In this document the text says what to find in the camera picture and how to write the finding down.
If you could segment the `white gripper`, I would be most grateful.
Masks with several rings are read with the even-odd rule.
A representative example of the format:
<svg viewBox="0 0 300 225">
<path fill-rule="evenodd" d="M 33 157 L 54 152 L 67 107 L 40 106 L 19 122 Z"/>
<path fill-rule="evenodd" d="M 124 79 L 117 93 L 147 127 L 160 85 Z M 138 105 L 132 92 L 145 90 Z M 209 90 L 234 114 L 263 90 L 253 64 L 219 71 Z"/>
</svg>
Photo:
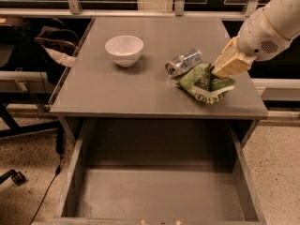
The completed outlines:
<svg viewBox="0 0 300 225">
<path fill-rule="evenodd" d="M 255 60 L 271 60 L 291 44 L 290 39 L 275 30 L 261 7 L 244 21 L 238 32 L 237 42 L 236 37 L 233 37 L 225 46 L 214 62 L 212 73 L 219 78 L 243 73 L 251 69 Z M 237 47 L 247 55 L 237 54 Z"/>
</svg>

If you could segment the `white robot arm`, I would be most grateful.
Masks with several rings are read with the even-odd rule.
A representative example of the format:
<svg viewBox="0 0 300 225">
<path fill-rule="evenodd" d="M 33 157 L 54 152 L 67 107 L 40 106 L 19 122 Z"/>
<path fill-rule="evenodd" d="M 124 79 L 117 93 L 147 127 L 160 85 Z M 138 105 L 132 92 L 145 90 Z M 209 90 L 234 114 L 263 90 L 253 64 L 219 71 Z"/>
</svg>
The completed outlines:
<svg viewBox="0 0 300 225">
<path fill-rule="evenodd" d="M 300 0 L 271 0 L 242 24 L 214 62 L 212 73 L 227 78 L 287 50 L 300 34 Z"/>
</svg>

